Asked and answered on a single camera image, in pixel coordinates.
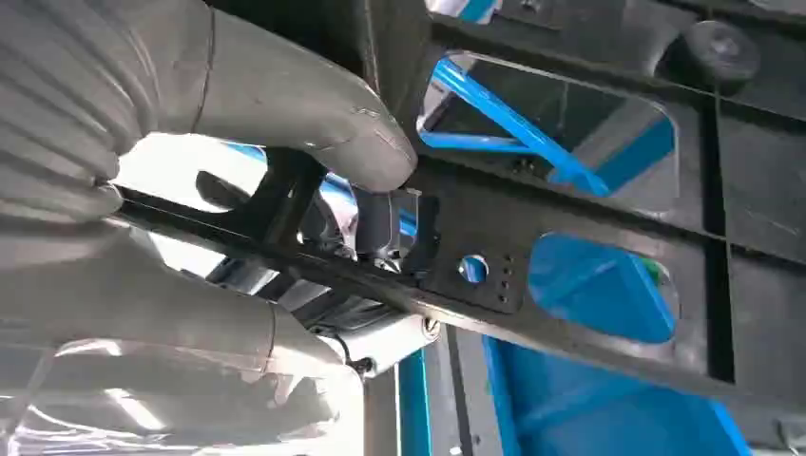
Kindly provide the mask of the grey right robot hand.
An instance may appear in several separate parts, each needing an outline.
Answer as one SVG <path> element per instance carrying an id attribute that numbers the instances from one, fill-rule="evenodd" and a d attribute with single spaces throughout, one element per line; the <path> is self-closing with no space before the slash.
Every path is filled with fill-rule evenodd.
<path id="1" fill-rule="evenodd" d="M 201 1 L 1 5 L 1 451 L 360 455 L 358 373 L 113 219 L 153 132 L 299 148 L 372 190 L 413 152 L 356 76 Z"/>

